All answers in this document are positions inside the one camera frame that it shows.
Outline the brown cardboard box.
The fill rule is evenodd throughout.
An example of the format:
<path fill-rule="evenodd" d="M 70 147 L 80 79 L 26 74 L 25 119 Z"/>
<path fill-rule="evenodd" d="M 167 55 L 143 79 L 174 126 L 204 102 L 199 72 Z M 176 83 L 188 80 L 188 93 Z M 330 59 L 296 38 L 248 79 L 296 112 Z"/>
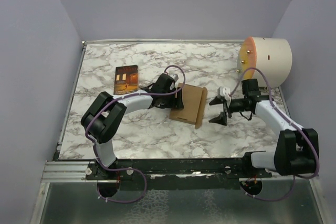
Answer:
<path fill-rule="evenodd" d="M 195 129 L 202 126 L 207 89 L 185 84 L 182 89 L 183 109 L 171 109 L 169 118 L 173 121 L 192 124 Z"/>

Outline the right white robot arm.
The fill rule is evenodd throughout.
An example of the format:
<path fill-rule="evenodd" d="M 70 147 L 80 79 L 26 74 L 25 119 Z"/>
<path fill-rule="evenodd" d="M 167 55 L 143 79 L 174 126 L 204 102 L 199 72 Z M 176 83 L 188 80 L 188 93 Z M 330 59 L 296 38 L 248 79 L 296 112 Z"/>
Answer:
<path fill-rule="evenodd" d="M 269 95 L 263 95 L 257 79 L 242 81 L 243 98 L 232 99 L 228 88 L 220 87 L 210 105 L 221 104 L 223 111 L 210 120 L 227 125 L 233 113 L 250 112 L 262 119 L 278 136 L 274 152 L 247 152 L 242 158 L 241 171 L 246 177 L 254 177 L 260 169 L 268 169 L 281 176 L 315 174 L 318 168 L 318 134 L 293 122 L 274 103 Z"/>

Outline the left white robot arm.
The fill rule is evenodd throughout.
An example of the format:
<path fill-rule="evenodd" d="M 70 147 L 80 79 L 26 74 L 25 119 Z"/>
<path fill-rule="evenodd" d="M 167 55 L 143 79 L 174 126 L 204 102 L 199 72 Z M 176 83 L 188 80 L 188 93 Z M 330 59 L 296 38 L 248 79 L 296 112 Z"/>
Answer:
<path fill-rule="evenodd" d="M 85 137 L 93 144 L 94 164 L 86 169 L 86 179 L 111 179 L 123 171 L 137 172 L 136 168 L 118 168 L 112 138 L 123 117 L 138 110 L 182 109 L 182 88 L 176 88 L 178 75 L 162 73 L 155 83 L 134 93 L 112 96 L 101 92 L 81 119 Z"/>

